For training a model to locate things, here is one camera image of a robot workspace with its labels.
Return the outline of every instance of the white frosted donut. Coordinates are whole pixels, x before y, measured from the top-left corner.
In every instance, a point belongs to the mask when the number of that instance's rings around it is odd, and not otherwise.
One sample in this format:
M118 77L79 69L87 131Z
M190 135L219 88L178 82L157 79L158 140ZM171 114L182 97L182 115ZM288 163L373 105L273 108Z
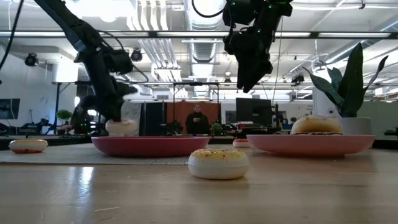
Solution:
M105 124L105 129L110 136L126 136L137 129L137 124L133 120L114 122L109 120Z
M248 171L249 158L237 149L199 149L189 157L188 168L203 179L237 179Z
M43 152L48 142L41 139L21 139L10 142L10 150L15 153L39 153Z
M249 148L250 144L247 139L235 139L234 142L232 143L234 147L237 148Z

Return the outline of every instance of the pink bowl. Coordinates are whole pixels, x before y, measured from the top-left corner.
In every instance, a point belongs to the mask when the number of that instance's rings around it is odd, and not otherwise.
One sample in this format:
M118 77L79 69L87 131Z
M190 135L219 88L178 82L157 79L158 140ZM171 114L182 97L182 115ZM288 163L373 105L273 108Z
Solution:
M338 157L369 149L374 136L247 135L250 144L278 156Z
M206 147L203 137L92 137L94 146L110 156L175 157L189 156Z

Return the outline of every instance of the potted plant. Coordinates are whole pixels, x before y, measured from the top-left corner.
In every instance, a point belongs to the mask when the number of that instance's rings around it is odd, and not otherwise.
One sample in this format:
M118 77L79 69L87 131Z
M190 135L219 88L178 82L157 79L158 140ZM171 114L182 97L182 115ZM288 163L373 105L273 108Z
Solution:
M384 68L388 56L379 63L376 73L364 88L363 83L363 49L359 43L351 51L344 76L337 68L329 69L331 83L318 77L304 68L311 76L312 83L324 92L336 106L343 126L343 134L370 134L370 118L357 118L357 112L363 104L364 95Z
M213 136L220 136L223 132L223 127L219 123L214 123L211 125L210 131Z
M64 123L67 123L68 119L71 118L71 117L72 117L72 113L67 111L67 110L59 110L57 112L57 118L59 120L61 120L61 122L62 122L61 125L64 125ZM58 130L57 133L58 134L65 134L65 130L64 129Z

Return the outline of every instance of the desk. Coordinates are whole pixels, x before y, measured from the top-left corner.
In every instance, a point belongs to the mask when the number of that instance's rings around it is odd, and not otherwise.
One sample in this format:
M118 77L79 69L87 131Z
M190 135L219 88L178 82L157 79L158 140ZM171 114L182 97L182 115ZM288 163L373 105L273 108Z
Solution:
M398 153L292 159L247 150L244 179L187 166L0 166L1 223L398 223Z

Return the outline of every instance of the man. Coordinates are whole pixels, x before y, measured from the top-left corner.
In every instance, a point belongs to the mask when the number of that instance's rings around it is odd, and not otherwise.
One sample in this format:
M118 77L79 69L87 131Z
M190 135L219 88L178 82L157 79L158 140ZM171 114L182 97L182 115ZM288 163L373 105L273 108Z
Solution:
M189 114L185 125L188 134L208 134L210 132L209 121L206 115L202 114L200 105L193 107L193 113Z

